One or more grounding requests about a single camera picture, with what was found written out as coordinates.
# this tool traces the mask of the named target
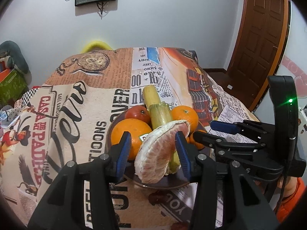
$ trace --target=gray stuffed toy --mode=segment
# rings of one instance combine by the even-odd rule
[[[28,64],[19,46],[13,41],[5,41],[0,44],[0,59],[5,62],[5,66],[8,69],[15,68],[22,74],[27,74],[29,71]]]

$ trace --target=orange sleeve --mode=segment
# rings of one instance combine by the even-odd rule
[[[302,196],[304,190],[305,185],[302,178],[297,178],[295,192],[291,196],[283,199],[281,202],[280,208],[276,215],[279,222],[282,222],[288,216],[289,212],[295,207],[296,203]]]

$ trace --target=peeled pomelo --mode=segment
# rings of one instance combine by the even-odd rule
[[[142,143],[135,158],[135,174],[143,183],[157,183],[166,173],[175,152],[175,134],[190,133],[187,120],[175,120],[150,132]]]

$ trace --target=fruit plate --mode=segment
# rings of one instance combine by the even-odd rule
[[[106,136],[106,150],[105,152],[108,152],[111,148],[111,132],[114,128],[114,126],[119,123],[120,121],[125,119],[126,111],[118,115],[115,120],[112,122],[107,136]],[[205,128],[202,126],[202,124],[199,122],[197,126],[197,130],[205,130]],[[204,149],[200,150],[199,153],[206,154],[207,156],[211,156],[211,149],[208,147],[205,147]],[[142,183],[141,180],[138,178],[138,176],[135,174],[135,168],[134,168],[134,162],[128,161],[124,177],[127,179],[132,180],[135,184],[146,187],[146,188],[153,188],[153,189],[159,189],[159,190],[170,190],[170,189],[177,189],[180,187],[183,187],[185,185],[189,184],[189,181],[184,177],[182,169],[180,168],[177,173],[170,174],[167,176],[164,176],[159,182],[154,184],[145,184]]]

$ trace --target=tangerine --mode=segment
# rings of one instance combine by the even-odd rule
[[[197,112],[186,105],[179,105],[171,110],[173,120],[187,120],[191,124],[190,133],[194,132],[198,126]]]
[[[205,146],[203,144],[196,142],[193,138],[193,134],[194,134],[194,132],[190,135],[190,143],[194,144],[197,147],[198,150],[202,150]]]
[[[127,118],[118,122],[111,132],[111,144],[118,144],[124,131],[131,134],[131,148],[128,160],[133,161],[142,144],[141,136],[152,132],[149,125],[136,118]]]

